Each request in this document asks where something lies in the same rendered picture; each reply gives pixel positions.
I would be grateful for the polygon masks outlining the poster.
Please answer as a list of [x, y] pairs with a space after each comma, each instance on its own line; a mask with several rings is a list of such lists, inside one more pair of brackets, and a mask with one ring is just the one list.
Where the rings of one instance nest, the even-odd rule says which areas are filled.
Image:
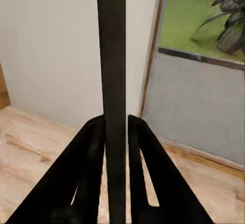
[[97, 0], [110, 224], [126, 224], [127, 0]]

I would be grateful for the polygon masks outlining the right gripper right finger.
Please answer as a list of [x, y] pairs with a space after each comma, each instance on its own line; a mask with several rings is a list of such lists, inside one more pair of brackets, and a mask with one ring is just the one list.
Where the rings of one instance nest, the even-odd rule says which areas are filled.
[[[132, 224], [214, 224], [148, 124], [133, 115], [128, 144]], [[159, 207], [148, 204], [140, 149]]]

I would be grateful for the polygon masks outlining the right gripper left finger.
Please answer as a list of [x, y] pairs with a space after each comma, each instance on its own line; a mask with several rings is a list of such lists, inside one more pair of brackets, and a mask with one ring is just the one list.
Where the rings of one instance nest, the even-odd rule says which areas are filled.
[[104, 115], [90, 119], [5, 224], [97, 224]]

